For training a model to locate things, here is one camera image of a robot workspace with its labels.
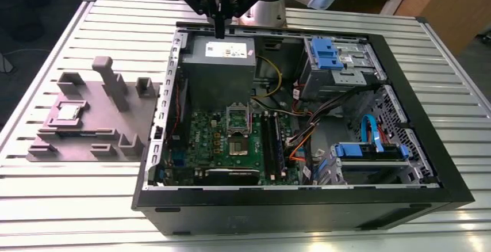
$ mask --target motherboard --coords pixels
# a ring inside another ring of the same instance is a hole
[[[273,134],[265,128],[270,125]],[[166,183],[198,185],[214,173],[211,181],[219,181],[222,175],[237,180],[237,185],[244,181],[253,185],[297,185],[298,169],[294,165],[286,167],[282,157],[281,144],[290,135],[284,114],[248,113],[238,107],[225,112],[191,112],[187,147],[170,152],[171,169],[165,174],[171,180]]]

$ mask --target cable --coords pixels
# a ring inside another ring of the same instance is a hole
[[[298,150],[298,148],[301,147],[301,145],[305,143],[309,135],[312,135],[313,133],[313,130],[306,134],[305,138],[301,140],[301,142],[298,143],[297,147],[293,149],[293,151],[290,152],[289,156],[288,156],[288,159],[290,159],[294,155],[294,152]]]
[[[306,138],[306,142],[304,143],[304,152],[305,152],[305,167],[310,171],[310,176],[306,177],[308,180],[302,180],[302,184],[312,185],[313,183],[313,158],[312,158],[312,149],[310,149],[312,138]]]
[[[262,107],[265,110],[270,110],[270,111],[276,111],[276,112],[281,112],[281,113],[285,113],[288,115],[292,115],[292,116],[304,116],[301,114],[294,114],[292,112],[288,112],[288,111],[284,111],[281,109],[273,109],[270,108],[268,105],[265,105],[264,103],[261,103],[260,100],[257,100],[256,98],[252,97],[252,100],[258,104],[260,107]]]
[[[381,136],[381,141],[382,141],[382,143],[389,143],[389,139],[386,138],[386,135],[385,135],[385,133],[384,133],[384,130],[381,129],[381,125],[378,124],[378,125],[376,126],[376,128],[377,128],[377,130],[378,130],[378,132],[380,132],[380,136]]]
[[[370,130],[369,139],[366,137],[366,123],[369,123],[369,130]],[[380,136],[380,132],[377,130],[376,119],[374,119],[374,116],[372,114],[364,114],[362,115],[360,128],[361,128],[361,133],[360,133],[361,142],[369,142],[369,143],[374,144],[376,151],[382,152],[384,147],[381,145],[381,136]]]
[[[274,98],[274,94],[272,94],[272,95],[269,96],[269,99],[274,102],[276,107],[277,107],[278,109],[282,109],[281,104],[277,102],[277,100],[276,100],[276,98]]]
[[[340,94],[337,97],[332,98],[325,103],[322,103],[320,108],[309,116],[309,119],[306,121],[308,127],[302,131],[300,131],[300,133],[297,133],[290,137],[289,143],[294,142],[304,134],[306,134],[310,128],[313,128],[318,123],[320,117],[324,115],[324,113],[325,114],[329,113],[329,111],[336,107],[338,107],[350,96],[353,96],[356,93],[361,91],[376,90],[378,87],[380,87],[378,83],[361,87],[354,87],[349,89],[345,93]]]
[[[256,56],[257,58],[262,59],[265,62],[268,62],[268,64],[274,68],[276,70],[276,73],[277,73],[277,85],[276,85],[276,88],[274,90],[272,90],[269,93],[266,93],[265,95],[258,95],[258,96],[253,96],[252,98],[265,98],[265,97],[269,97],[272,94],[274,94],[278,90],[278,88],[281,87],[281,72],[278,71],[278,68],[277,66],[274,65],[274,63],[272,63],[269,61],[269,59],[266,59],[264,56],[260,56],[257,55]]]
[[[294,161],[300,161],[300,162],[305,162],[305,159],[300,158],[300,157],[290,157],[289,160],[294,160]]]
[[[305,84],[300,84],[300,85],[296,85],[294,87],[293,87],[293,89],[297,89],[297,88],[300,88],[300,87],[302,87],[302,86],[305,86]],[[300,112],[300,111],[297,111],[294,108],[296,108],[296,104],[297,104],[297,102],[300,102],[300,100],[294,100],[293,99],[293,103],[290,104],[290,111],[294,113],[294,114],[304,114],[304,112]]]

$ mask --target green circuit board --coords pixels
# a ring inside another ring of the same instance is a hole
[[[285,177],[281,180],[269,180],[264,176],[261,114],[253,113],[248,118],[239,117],[238,114],[230,115],[229,123],[234,127],[245,125],[245,119],[249,119],[252,129],[244,135],[226,133],[225,112],[197,111],[191,113],[190,117],[185,168],[248,168],[260,171],[260,185],[298,184],[297,168],[286,169]],[[292,135],[286,115],[278,115],[278,124],[281,136],[286,138]],[[189,180],[181,180],[179,185],[187,185],[189,183]]]

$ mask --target slatted aluminum table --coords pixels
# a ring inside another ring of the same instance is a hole
[[[430,27],[409,17],[286,10],[290,28],[385,36],[474,202],[388,231],[162,236],[130,210],[138,163],[31,163],[26,150],[62,72],[83,80],[97,55],[125,81],[161,82],[178,1],[83,1],[0,133],[0,248],[69,251],[484,251],[491,247],[491,107]]]

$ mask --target black cable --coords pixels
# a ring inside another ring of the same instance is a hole
[[[310,130],[313,130],[313,128],[316,127],[316,124],[320,121],[320,118],[324,114],[328,114],[329,111],[332,109],[334,109],[336,107],[338,107],[340,105],[342,105],[342,103],[358,92],[362,91],[369,91],[369,90],[376,90],[381,85],[378,83],[372,84],[372,85],[366,85],[366,86],[360,86],[360,87],[354,87],[352,89],[349,89],[346,92],[344,92],[342,94],[340,94],[337,97],[332,98],[330,100],[328,100],[320,107],[318,109],[313,112],[312,116],[309,117],[308,121],[306,121],[306,127],[304,128],[304,130],[300,131],[300,133],[297,133],[296,135],[293,135],[289,139],[289,143],[294,142],[296,139],[298,137],[301,137],[302,135],[305,135]]]
[[[304,143],[304,154],[305,154],[305,166],[309,170],[309,177],[304,177],[302,180],[304,185],[312,185],[313,183],[313,159],[312,159],[312,148],[310,148],[312,138],[309,138]]]
[[[272,94],[268,96],[268,98],[274,102],[276,107],[277,107],[278,109],[282,109],[281,104],[278,104],[277,100],[274,99],[274,93],[272,93]]]
[[[265,108],[266,110],[270,110],[270,111],[276,111],[276,112],[280,112],[280,113],[285,113],[288,115],[292,115],[292,116],[302,116],[301,114],[294,114],[292,112],[288,112],[285,110],[281,110],[281,109],[273,109],[272,107],[269,107],[268,105],[265,105],[260,100],[257,100],[256,98],[252,98],[252,100],[260,105],[260,107]]]

